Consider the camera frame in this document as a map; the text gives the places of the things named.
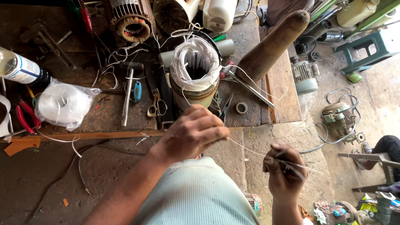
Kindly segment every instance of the green plastic stool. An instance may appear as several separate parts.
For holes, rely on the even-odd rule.
[[[369,46],[374,44],[376,53],[371,54]],[[365,48],[368,57],[355,62],[351,56],[350,49],[359,50]],[[350,74],[354,71],[364,71],[371,68],[372,65],[381,62],[389,57],[400,53],[399,38],[391,33],[390,30],[380,30],[358,40],[343,44],[333,48],[333,52],[344,52],[347,66],[340,70],[342,75]]]

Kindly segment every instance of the orange cardboard piece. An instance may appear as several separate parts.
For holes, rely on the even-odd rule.
[[[67,202],[67,199],[63,199],[62,201],[64,202],[64,205],[65,205],[65,206],[69,206],[69,204],[68,204],[68,202]]]
[[[12,156],[17,152],[20,152],[26,148],[40,146],[40,138],[37,139],[25,139],[23,141],[12,142],[10,145],[4,149],[4,151],[8,154],[8,156]]]

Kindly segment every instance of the blue tool handle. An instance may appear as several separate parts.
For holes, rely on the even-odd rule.
[[[133,98],[135,102],[139,102],[142,97],[142,84],[137,80],[133,88]]]

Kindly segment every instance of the pliers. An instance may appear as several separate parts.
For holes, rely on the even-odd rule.
[[[221,108],[220,119],[224,122],[224,125],[225,125],[226,112],[228,111],[232,98],[233,98],[233,92],[230,94],[229,98],[226,100],[225,104],[223,104]]]
[[[26,122],[22,110],[24,110],[26,113],[30,115],[37,129],[40,129],[42,127],[40,120],[35,116],[35,111],[26,102],[24,102],[23,100],[19,101],[18,105],[15,107],[15,112],[17,114],[18,121],[23,126],[23,128],[25,128],[26,131],[28,131],[30,134],[34,134],[35,131]]]

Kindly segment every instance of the hand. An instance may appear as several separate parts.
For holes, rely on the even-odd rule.
[[[297,199],[304,181],[291,170],[283,173],[282,170],[285,165],[279,163],[273,156],[280,151],[286,150],[287,153],[283,154],[280,159],[305,166],[304,161],[296,149],[286,144],[272,144],[271,148],[264,158],[262,170],[270,173],[269,189],[274,197],[274,202],[280,206],[297,205]],[[304,179],[308,178],[308,170],[306,168],[295,165],[293,167],[303,174]]]
[[[200,104],[188,108],[150,150],[169,164],[194,158],[203,153],[214,141],[230,135],[217,116]]]

